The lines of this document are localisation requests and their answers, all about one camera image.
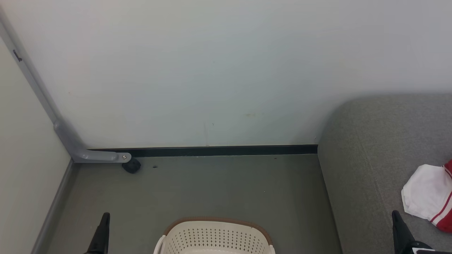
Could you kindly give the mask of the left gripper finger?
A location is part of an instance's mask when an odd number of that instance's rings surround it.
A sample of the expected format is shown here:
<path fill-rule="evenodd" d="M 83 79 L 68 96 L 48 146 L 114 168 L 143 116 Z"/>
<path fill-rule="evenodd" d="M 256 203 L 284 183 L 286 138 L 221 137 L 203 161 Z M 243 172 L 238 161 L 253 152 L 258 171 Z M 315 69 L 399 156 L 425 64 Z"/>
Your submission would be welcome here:
<path fill-rule="evenodd" d="M 107 254 L 109 246 L 109 224 L 110 213 L 105 212 L 97 226 L 91 243 L 86 251 L 87 254 Z"/>

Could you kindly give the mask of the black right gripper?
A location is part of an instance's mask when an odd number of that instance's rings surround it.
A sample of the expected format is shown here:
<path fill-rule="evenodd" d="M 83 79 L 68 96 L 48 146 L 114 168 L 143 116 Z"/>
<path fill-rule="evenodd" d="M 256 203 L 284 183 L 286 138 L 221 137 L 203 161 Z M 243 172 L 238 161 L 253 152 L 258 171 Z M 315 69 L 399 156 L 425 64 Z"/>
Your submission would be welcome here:
<path fill-rule="evenodd" d="M 451 252 L 436 251 L 423 242 L 415 241 L 399 211 L 392 211 L 391 218 L 395 254 L 451 254 Z"/>

